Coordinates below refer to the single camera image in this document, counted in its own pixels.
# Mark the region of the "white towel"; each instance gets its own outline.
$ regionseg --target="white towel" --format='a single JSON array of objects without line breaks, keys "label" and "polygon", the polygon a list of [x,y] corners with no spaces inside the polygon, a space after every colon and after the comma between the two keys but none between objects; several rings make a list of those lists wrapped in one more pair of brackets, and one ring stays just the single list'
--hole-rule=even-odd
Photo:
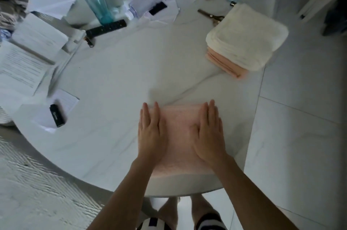
[{"label": "white towel", "polygon": [[265,66],[288,36],[283,24],[237,3],[206,36],[207,45],[250,71]]}]

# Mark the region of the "hand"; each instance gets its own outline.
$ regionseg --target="hand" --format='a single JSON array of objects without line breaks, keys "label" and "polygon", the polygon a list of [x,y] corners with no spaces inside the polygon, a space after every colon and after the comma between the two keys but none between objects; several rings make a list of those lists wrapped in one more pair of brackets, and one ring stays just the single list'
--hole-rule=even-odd
[{"label": "hand", "polygon": [[204,103],[199,112],[200,127],[194,125],[190,135],[194,140],[194,149],[197,155],[210,166],[227,155],[223,135],[223,123],[219,117],[215,101]]},{"label": "hand", "polygon": [[143,103],[138,123],[138,159],[153,165],[163,158],[168,146],[168,133],[165,119],[160,117],[160,108],[154,103],[150,116],[148,105]]}]

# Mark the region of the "scissors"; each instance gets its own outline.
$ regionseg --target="scissors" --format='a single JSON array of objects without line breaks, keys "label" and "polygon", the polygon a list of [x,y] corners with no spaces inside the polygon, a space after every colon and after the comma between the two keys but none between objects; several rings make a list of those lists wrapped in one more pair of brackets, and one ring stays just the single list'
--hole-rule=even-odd
[{"label": "scissors", "polygon": [[209,19],[212,19],[214,26],[217,26],[225,18],[224,16],[212,15],[210,13],[207,13],[206,11],[203,11],[202,9],[198,9],[197,12],[201,13],[205,17],[208,17]]}]

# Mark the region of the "leg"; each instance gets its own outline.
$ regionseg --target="leg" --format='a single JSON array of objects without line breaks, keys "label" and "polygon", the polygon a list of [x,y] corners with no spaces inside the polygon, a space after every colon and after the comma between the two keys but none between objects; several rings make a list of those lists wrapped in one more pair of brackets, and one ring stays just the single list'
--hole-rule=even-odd
[{"label": "leg", "polygon": [[171,230],[176,230],[178,223],[177,197],[170,197],[159,209],[157,217],[166,222]]},{"label": "leg", "polygon": [[195,226],[205,214],[213,213],[219,215],[201,194],[192,195],[190,198],[192,199],[192,217]]}]

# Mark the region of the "tile floor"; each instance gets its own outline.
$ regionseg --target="tile floor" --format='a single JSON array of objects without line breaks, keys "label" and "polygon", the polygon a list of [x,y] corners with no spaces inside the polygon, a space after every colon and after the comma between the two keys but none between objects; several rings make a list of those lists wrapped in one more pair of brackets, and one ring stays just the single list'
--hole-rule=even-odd
[{"label": "tile floor", "polygon": [[[340,229],[347,47],[341,36],[320,35],[326,9],[308,23],[298,20],[307,1],[278,0],[275,18],[290,33],[264,72],[245,173],[300,230]],[[223,189],[204,196],[230,230],[242,229]],[[190,208],[183,197],[178,229],[193,229]]]}]

